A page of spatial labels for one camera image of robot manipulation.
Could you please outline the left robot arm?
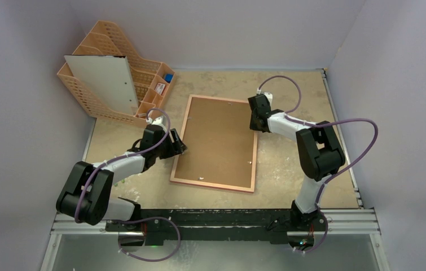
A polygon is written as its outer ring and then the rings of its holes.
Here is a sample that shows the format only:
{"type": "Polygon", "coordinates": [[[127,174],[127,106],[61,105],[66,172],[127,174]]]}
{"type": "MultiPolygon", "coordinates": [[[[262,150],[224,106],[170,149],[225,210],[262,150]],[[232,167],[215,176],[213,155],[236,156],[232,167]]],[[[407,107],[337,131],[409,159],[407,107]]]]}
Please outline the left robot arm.
{"type": "Polygon", "coordinates": [[[168,159],[186,150],[175,129],[147,125],[142,138],[121,156],[94,164],[77,162],[56,201],[56,210],[74,218],[76,223],[96,225],[104,219],[113,219],[120,220],[128,231],[137,230],[142,216],[134,210],[136,203],[111,199],[112,186],[147,171],[158,159],[168,159]]]}

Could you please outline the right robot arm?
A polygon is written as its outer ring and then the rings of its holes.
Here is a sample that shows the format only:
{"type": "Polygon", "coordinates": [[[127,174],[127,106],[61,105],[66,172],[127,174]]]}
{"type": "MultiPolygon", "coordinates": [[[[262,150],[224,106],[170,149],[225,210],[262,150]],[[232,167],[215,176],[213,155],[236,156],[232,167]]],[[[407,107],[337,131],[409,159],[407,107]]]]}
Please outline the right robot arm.
{"type": "Polygon", "coordinates": [[[304,180],[292,202],[290,222],[294,228],[303,230],[318,216],[323,185],[345,164],[345,154],[330,122],[312,123],[291,117],[282,110],[272,110],[271,97],[261,93],[248,98],[249,128],[296,142],[304,180]]]}

